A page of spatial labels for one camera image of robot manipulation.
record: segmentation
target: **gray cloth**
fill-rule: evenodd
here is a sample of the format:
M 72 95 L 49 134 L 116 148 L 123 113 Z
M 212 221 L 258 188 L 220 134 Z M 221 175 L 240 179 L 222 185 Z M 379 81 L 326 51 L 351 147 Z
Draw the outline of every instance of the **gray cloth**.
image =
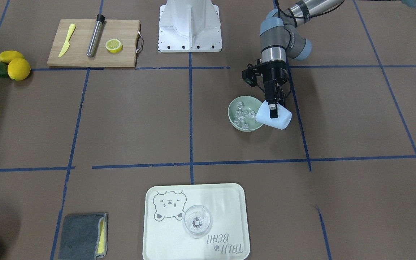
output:
M 65 216 L 59 260 L 96 260 L 99 225 L 104 217 L 107 225 L 107 213 Z

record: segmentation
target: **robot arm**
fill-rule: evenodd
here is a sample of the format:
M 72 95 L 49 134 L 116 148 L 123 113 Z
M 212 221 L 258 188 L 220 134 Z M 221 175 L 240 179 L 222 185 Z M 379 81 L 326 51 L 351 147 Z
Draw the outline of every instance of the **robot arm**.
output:
M 343 1 L 300 0 L 287 10 L 281 10 L 277 0 L 274 2 L 276 8 L 261 23 L 261 59 L 242 71 L 243 80 L 252 87 L 258 86 L 256 76 L 263 78 L 270 118 L 278 117 L 277 104 L 284 105 L 282 85 L 288 79 L 286 57 L 303 60 L 311 53 L 311 42 L 296 28 Z

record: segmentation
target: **white cup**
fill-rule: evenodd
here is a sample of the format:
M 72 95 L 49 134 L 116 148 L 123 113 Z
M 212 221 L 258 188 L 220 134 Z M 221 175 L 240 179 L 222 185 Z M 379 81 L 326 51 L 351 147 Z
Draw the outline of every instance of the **white cup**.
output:
M 264 101 L 259 107 L 258 113 L 256 113 L 256 122 L 269 125 L 280 130 L 285 129 L 292 120 L 292 112 L 288 111 L 280 104 L 277 104 L 277 109 L 279 117 L 270 118 L 269 105 L 267 104 L 267 101 Z

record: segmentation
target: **cartoon bear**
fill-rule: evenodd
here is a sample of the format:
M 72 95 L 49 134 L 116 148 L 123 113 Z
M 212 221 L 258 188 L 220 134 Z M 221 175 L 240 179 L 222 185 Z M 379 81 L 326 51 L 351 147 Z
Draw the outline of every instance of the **cartoon bear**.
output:
M 177 220 L 182 220 L 184 217 L 184 205 L 187 202 L 187 197 L 181 192 L 165 191 L 161 194 L 160 191 L 153 198 L 155 205 L 156 221 L 162 221 L 165 217 L 174 217 Z

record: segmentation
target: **yellow knife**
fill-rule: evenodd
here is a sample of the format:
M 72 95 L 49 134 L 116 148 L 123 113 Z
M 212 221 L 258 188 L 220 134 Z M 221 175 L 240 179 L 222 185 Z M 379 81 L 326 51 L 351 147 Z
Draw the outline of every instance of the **yellow knife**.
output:
M 68 47 L 70 47 L 70 43 L 68 41 L 70 41 L 73 31 L 75 31 L 75 28 L 76 28 L 76 25 L 74 23 L 72 23 L 70 27 L 68 28 L 68 33 L 66 34 L 64 46 L 62 47 L 62 50 L 59 53 L 59 58 L 62 57 L 66 53 L 66 50 L 68 50 Z

